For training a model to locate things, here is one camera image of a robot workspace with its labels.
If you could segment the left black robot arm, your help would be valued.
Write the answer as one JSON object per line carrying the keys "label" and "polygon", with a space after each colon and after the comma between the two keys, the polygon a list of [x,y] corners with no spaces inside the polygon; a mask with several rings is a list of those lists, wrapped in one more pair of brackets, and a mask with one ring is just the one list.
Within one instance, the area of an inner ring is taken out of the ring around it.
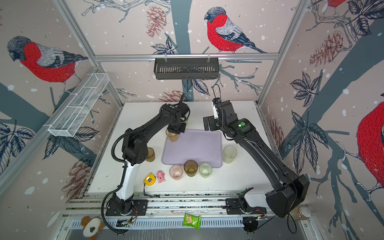
{"label": "left black robot arm", "polygon": [[124,214],[131,209],[140,164],[149,155],[147,143],[164,127],[167,127],[172,134],[184,133],[189,114],[190,108],[183,102],[164,104],[149,122],[134,130],[127,129],[117,138],[112,145],[111,155],[115,161],[123,163],[124,166],[121,182],[113,191],[110,204],[114,204]]}

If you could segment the yellow clear glass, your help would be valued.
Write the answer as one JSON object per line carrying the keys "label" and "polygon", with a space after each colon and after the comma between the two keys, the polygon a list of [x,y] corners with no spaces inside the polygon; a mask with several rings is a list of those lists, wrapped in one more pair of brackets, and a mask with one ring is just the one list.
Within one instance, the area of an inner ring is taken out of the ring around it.
{"label": "yellow clear glass", "polygon": [[171,133],[169,130],[166,130],[167,138],[170,142],[176,142],[179,139],[179,135]]}

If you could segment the pale green frosted glass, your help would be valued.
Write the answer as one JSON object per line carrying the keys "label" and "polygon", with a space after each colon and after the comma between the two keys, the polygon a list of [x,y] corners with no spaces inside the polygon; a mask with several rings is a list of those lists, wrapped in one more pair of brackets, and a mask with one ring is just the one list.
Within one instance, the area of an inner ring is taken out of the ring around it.
{"label": "pale green frosted glass", "polygon": [[223,149],[223,162],[225,164],[230,164],[236,158],[238,151],[236,147],[232,145],[227,145]]}

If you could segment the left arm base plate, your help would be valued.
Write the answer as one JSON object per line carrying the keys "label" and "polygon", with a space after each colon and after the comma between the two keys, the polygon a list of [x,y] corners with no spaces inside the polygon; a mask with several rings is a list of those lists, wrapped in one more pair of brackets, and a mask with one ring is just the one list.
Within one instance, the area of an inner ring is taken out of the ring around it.
{"label": "left arm base plate", "polygon": [[148,200],[126,200],[119,198],[109,200],[107,203],[106,216],[145,216],[148,207]]}

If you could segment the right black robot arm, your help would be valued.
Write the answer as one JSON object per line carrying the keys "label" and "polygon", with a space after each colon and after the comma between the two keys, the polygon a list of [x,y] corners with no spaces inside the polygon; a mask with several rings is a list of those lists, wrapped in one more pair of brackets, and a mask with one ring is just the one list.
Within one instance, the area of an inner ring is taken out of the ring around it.
{"label": "right black robot arm", "polygon": [[214,115],[204,117],[206,131],[220,130],[245,149],[263,170],[273,190],[266,193],[266,202],[273,213],[284,218],[301,204],[307,195],[310,181],[287,167],[262,140],[248,119],[238,119],[230,101],[213,99]]}

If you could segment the brown textured glass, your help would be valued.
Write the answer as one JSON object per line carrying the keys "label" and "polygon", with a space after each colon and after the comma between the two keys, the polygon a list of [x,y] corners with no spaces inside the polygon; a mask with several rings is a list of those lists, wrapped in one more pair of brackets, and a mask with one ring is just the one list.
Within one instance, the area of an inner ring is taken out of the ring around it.
{"label": "brown textured glass", "polygon": [[146,158],[147,162],[153,162],[156,158],[155,151],[153,148],[148,148],[148,156]]}

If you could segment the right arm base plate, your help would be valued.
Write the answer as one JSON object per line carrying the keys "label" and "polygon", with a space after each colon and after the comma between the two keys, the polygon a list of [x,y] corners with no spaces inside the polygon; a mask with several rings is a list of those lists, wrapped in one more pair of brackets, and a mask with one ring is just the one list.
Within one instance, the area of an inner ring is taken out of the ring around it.
{"label": "right arm base plate", "polygon": [[222,207],[228,215],[266,215],[267,209],[264,207],[250,207],[241,199],[225,199],[225,205]]}

